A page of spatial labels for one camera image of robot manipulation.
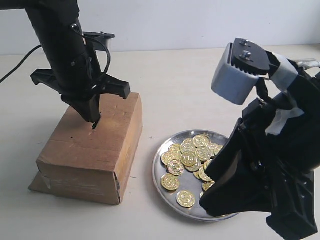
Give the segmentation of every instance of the pile of coins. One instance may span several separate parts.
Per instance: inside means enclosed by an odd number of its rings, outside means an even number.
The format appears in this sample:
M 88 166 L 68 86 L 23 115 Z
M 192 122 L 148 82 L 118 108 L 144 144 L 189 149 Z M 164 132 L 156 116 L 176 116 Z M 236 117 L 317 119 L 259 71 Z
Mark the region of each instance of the pile of coins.
M 215 182 L 205 174 L 205 170 L 222 148 L 222 145 L 211 142 L 206 134 L 186 138 L 181 144 L 171 145 L 168 151 L 161 155 L 161 161 L 168 172 L 161 177 L 161 185 L 170 192 L 176 191 L 180 185 L 179 176 L 186 169 L 202 181 L 202 190 L 207 191 Z M 196 197 L 191 191 L 182 190 L 178 192 L 176 201 L 184 208 L 191 208 Z

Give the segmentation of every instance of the white table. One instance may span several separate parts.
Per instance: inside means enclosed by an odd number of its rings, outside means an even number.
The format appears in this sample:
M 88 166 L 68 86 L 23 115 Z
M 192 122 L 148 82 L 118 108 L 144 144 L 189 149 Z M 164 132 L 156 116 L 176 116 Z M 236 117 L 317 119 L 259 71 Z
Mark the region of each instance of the white table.
M 272 46 L 288 58 L 320 59 L 319 45 Z M 124 201 L 108 206 L 27 188 L 37 172 L 36 159 L 67 109 L 54 90 L 35 86 L 29 75 L 48 68 L 44 55 L 28 61 L 0 84 L 0 239 L 213 239 L 279 240 L 266 224 L 268 213 L 242 213 L 218 223 L 191 221 L 160 199 L 151 174 L 156 150 L 173 134 L 190 129 L 229 136 L 243 106 L 211 91 L 212 77 L 224 49 L 117 52 L 109 74 L 129 81 L 141 94 L 143 132 Z M 105 55 L 99 54 L 103 67 Z M 22 56 L 0 56 L 4 76 Z M 268 84 L 272 96 L 278 92 Z M 315 216 L 320 222 L 320 174 L 315 175 Z M 320 238 L 320 233 L 310 240 Z

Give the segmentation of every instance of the white wall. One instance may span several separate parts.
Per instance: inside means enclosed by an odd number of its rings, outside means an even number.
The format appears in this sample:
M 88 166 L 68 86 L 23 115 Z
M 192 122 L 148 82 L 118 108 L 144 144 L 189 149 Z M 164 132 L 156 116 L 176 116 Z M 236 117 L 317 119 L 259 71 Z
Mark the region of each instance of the white wall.
M 319 0 L 78 0 L 84 31 L 114 33 L 113 51 L 320 43 Z M 38 44 L 23 10 L 0 12 L 0 55 Z

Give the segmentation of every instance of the metal plate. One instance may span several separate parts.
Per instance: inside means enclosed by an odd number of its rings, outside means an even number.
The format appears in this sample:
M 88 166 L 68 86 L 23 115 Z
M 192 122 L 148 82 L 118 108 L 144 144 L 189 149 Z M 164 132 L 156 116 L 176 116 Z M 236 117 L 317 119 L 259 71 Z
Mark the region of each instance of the metal plate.
M 208 135 L 212 143 L 216 143 L 219 145 L 226 144 L 228 140 L 227 137 L 221 134 L 218 134 L 212 131 L 206 131 L 206 130 L 189 130 L 189 131 L 183 131 L 176 135 L 173 135 L 167 141 L 165 141 L 164 144 L 161 145 L 161 147 L 159 148 L 159 150 L 154 156 L 154 160 L 152 164 L 153 182 L 160 196 L 165 200 L 165 202 L 169 206 L 171 206 L 175 211 L 177 211 L 179 214 L 187 218 L 203 221 L 203 222 L 218 222 L 218 221 L 232 218 L 238 213 L 224 215 L 220 217 L 212 217 L 209 214 L 207 214 L 207 212 L 199 205 L 200 193 L 202 191 L 202 181 L 196 179 L 193 173 L 188 172 L 186 169 L 184 169 L 184 172 L 182 175 L 178 176 L 180 186 L 175 192 L 168 192 L 161 186 L 160 179 L 164 174 L 167 173 L 165 166 L 161 162 L 161 155 L 167 152 L 168 148 L 172 144 L 181 144 L 184 139 L 193 138 L 194 136 L 199 134 Z M 189 190 L 195 195 L 195 204 L 193 207 L 185 208 L 180 206 L 177 203 L 177 199 L 176 199 L 177 194 L 182 190 Z

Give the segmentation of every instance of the screw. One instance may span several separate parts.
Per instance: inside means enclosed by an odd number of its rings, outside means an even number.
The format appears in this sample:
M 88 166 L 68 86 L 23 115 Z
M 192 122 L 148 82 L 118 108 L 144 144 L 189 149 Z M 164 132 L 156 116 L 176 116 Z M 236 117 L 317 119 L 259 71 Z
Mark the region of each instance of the screw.
M 249 51 L 243 51 L 242 54 L 239 56 L 241 59 L 243 60 L 250 60 L 250 57 L 251 57 L 251 52 Z
M 239 43 L 242 45 L 242 46 L 248 46 L 248 43 L 249 43 L 249 40 L 248 39 L 243 39 L 241 38 Z

